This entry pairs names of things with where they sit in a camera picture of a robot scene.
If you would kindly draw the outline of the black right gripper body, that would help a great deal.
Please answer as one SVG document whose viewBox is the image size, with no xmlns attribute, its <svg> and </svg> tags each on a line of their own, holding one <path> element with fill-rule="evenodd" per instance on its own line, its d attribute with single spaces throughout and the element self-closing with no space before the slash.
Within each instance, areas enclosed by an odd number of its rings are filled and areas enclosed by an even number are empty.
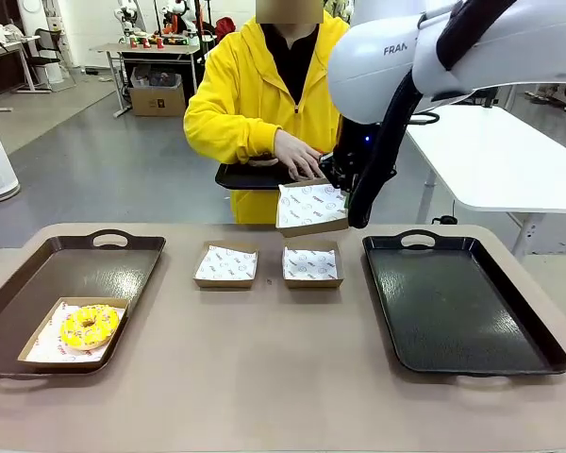
<svg viewBox="0 0 566 453">
<path fill-rule="evenodd" d="M 334 168 L 339 182 L 354 182 L 362 173 L 379 128 L 380 123 L 364 125 L 341 117 L 333 151 Z"/>
</svg>

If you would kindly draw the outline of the person's right hand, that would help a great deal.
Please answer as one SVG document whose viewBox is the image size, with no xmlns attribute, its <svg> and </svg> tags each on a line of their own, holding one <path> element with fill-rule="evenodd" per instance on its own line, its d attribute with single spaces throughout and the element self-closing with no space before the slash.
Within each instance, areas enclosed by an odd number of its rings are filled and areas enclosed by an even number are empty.
<svg viewBox="0 0 566 453">
<path fill-rule="evenodd" d="M 320 168 L 321 154 L 282 129 L 275 133 L 274 155 L 294 181 L 325 177 Z"/>
</svg>

